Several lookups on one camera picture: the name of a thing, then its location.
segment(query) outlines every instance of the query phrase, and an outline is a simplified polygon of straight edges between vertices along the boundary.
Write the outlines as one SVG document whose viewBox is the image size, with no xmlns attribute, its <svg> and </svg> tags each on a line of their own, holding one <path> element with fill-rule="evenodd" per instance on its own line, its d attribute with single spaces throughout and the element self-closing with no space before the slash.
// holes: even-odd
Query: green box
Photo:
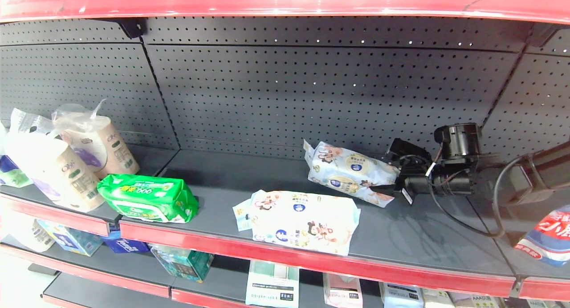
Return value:
<svg viewBox="0 0 570 308">
<path fill-rule="evenodd" d="M 121 215 L 160 223 L 187 223 L 198 211 L 198 200 L 184 180 L 109 174 L 98 191 Z"/>
</svg>

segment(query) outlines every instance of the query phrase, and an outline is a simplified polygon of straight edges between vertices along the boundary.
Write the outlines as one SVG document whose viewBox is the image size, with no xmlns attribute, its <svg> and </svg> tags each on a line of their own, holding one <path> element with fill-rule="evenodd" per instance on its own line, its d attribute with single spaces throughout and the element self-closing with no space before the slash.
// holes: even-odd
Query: tissue box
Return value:
<svg viewBox="0 0 570 308">
<path fill-rule="evenodd" d="M 144 221 L 187 223 L 198 211 L 198 200 L 181 179 L 109 174 L 98 191 L 121 215 Z"/>
<path fill-rule="evenodd" d="M 395 166 L 357 152 L 320 142 L 312 148 L 303 141 L 305 160 L 311 169 L 309 180 L 344 192 L 379 207 L 394 197 L 373 192 L 369 187 L 394 184 L 399 174 Z"/>
<path fill-rule="evenodd" d="M 98 235 L 65 227 L 59 223 L 52 223 L 37 219 L 37 223 L 59 244 L 63 250 L 79 253 L 91 257 L 103 243 Z"/>
<path fill-rule="evenodd" d="M 102 236 L 101 239 L 115 253 L 147 252 L 151 250 L 142 241 L 121 238 L 120 230 L 113 226 L 110 227 L 109 235 L 107 237 Z"/>
<path fill-rule="evenodd" d="M 165 245 L 151 245 L 151 252 L 167 272 L 175 277 L 197 281 L 206 278 L 214 255 Z"/>
<path fill-rule="evenodd" d="M 423 295 L 421 288 L 382 282 L 380 282 L 379 285 L 382 301 L 386 308 L 423 308 Z"/>
<path fill-rule="evenodd" d="M 246 304 L 299 307 L 299 268 L 250 261 Z"/>
<path fill-rule="evenodd" d="M 348 255 L 360 218 L 350 198 L 291 191 L 260 190 L 245 209 L 253 240 L 337 255 Z"/>
<path fill-rule="evenodd" d="M 322 274 L 324 302 L 336 308 L 362 308 L 360 279 L 337 274 Z"/>
<path fill-rule="evenodd" d="M 515 249 L 551 266 L 564 265 L 570 260 L 570 205 L 550 212 Z"/>
</svg>

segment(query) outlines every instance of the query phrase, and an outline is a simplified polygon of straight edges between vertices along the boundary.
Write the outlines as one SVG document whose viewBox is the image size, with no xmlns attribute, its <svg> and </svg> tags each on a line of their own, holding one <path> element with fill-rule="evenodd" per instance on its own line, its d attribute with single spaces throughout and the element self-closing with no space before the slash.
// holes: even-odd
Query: baby wipes package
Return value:
<svg viewBox="0 0 570 308">
<path fill-rule="evenodd" d="M 393 184 L 399 174 L 395 166 L 363 154 L 320 142 L 312 148 L 303 141 L 309 180 L 344 192 L 379 207 L 386 207 L 394 197 L 373 192 L 369 187 Z"/>
<path fill-rule="evenodd" d="M 299 268 L 265 261 L 250 261 L 246 304 L 298 308 Z"/>
<path fill-rule="evenodd" d="M 348 255 L 360 218 L 350 198 L 291 191 L 260 190 L 243 209 L 253 240 L 337 255 Z"/>
<path fill-rule="evenodd" d="M 206 278 L 214 260 L 214 255 L 211 253 L 155 243 L 151 243 L 151 247 L 152 254 L 170 275 L 197 281 L 200 284 Z"/>
<path fill-rule="evenodd" d="M 49 119 L 18 109 L 12 111 L 6 154 L 53 203 L 91 211 L 104 203 L 98 178 L 62 140 Z"/>
<path fill-rule="evenodd" d="M 12 237 L 33 251 L 44 252 L 55 243 L 36 218 L 30 215 L 7 211 L 2 214 L 2 225 Z"/>
<path fill-rule="evenodd" d="M 182 179 L 109 174 L 98 191 L 111 208 L 130 218 L 187 223 L 198 211 L 198 200 Z"/>
<path fill-rule="evenodd" d="M 92 233 L 65 227 L 51 221 L 37 219 L 37 222 L 65 251 L 91 257 L 103 243 L 101 237 Z"/>
<path fill-rule="evenodd" d="M 564 265 L 570 260 L 570 205 L 550 212 L 515 249 L 551 266 Z"/>
<path fill-rule="evenodd" d="M 32 181 L 14 164 L 14 162 L 6 155 L 4 146 L 6 144 L 6 136 L 8 130 L 0 124 L 0 186 L 13 186 L 22 188 L 29 186 Z"/>
<path fill-rule="evenodd" d="M 338 274 L 322 274 L 324 302 L 336 308 L 362 308 L 360 279 Z"/>
<path fill-rule="evenodd" d="M 424 308 L 454 308 L 448 292 L 422 288 Z"/>
<path fill-rule="evenodd" d="M 140 167 L 111 119 L 97 115 L 104 101 L 93 111 L 75 103 L 62 105 L 51 115 L 53 125 L 98 178 L 136 174 Z"/>
<path fill-rule="evenodd" d="M 456 308 L 501 308 L 500 300 L 493 296 L 464 294 L 462 292 L 449 292 Z"/>
<path fill-rule="evenodd" d="M 422 289 L 380 282 L 380 295 L 386 308 L 423 308 Z"/>
</svg>

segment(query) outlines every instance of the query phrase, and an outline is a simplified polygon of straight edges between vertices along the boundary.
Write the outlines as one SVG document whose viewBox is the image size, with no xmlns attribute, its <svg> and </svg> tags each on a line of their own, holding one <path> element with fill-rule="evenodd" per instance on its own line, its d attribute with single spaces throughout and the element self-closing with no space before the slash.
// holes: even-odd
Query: black cable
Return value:
<svg viewBox="0 0 570 308">
<path fill-rule="evenodd" d="M 495 232 L 495 233 L 488 233 L 488 232 L 476 229 L 476 228 L 464 223 L 463 221 L 460 221 L 459 219 L 455 218 L 451 213 L 448 213 L 448 211 L 445 210 L 444 207 L 442 207 L 440 205 L 439 201 L 437 201 L 436 194 L 434 193 L 433 186 L 432 186 L 432 174 L 431 173 L 429 174 L 429 176 L 427 176 L 427 183 L 428 183 L 427 186 L 429 187 L 430 195 L 432 195 L 432 199 L 436 203 L 436 206 L 441 211 L 443 211 L 443 213 L 445 215 L 447 215 L 450 219 L 452 219 L 456 223 L 458 223 L 458 224 L 462 225 L 463 227 L 466 227 L 467 229 L 474 231 L 480 235 L 484 235 L 486 237 L 491 237 L 491 238 L 501 237 L 502 235 L 505 234 L 505 228 L 503 227 L 503 221 L 501 220 L 501 213 L 499 211 L 499 185 L 501 184 L 501 180 L 503 179 L 505 174 L 509 170 L 511 170 L 511 168 L 513 168 L 513 166 L 515 166 L 515 164 L 517 162 L 519 162 L 522 158 L 523 157 L 518 157 L 518 158 L 513 159 L 511 162 L 509 162 L 503 168 L 503 170 L 501 170 L 499 176 L 497 176 L 497 179 L 495 180 L 495 186 L 493 187 L 493 204 L 492 204 L 493 217 L 495 218 L 495 222 L 497 223 L 497 232 Z"/>
</svg>

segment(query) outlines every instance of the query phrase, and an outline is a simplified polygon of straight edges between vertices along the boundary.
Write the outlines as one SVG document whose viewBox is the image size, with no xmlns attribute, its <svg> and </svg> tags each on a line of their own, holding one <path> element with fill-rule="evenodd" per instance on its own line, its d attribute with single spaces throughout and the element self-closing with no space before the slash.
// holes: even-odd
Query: pegboard back panel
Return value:
<svg viewBox="0 0 570 308">
<path fill-rule="evenodd" d="M 505 160 L 568 141 L 570 58 L 525 54 L 483 128 L 483 150 Z"/>
<path fill-rule="evenodd" d="M 307 139 L 371 153 L 384 152 L 393 138 L 434 150 L 436 127 L 481 123 L 517 56 L 282 46 L 147 49 L 183 149 L 195 148 L 188 139 L 296 149 Z"/>
<path fill-rule="evenodd" d="M 424 16 L 175 16 L 148 19 L 147 44 L 350 46 L 518 52 L 532 23 Z"/>
<path fill-rule="evenodd" d="M 0 61 L 2 119 L 13 108 L 50 118 L 65 103 L 94 109 L 108 98 L 99 113 L 118 130 L 178 148 L 141 44 L 4 46 Z"/>
<path fill-rule="evenodd" d="M 137 43 L 120 26 L 99 20 L 67 19 L 23 21 L 0 24 L 0 45 L 62 43 Z"/>
</svg>

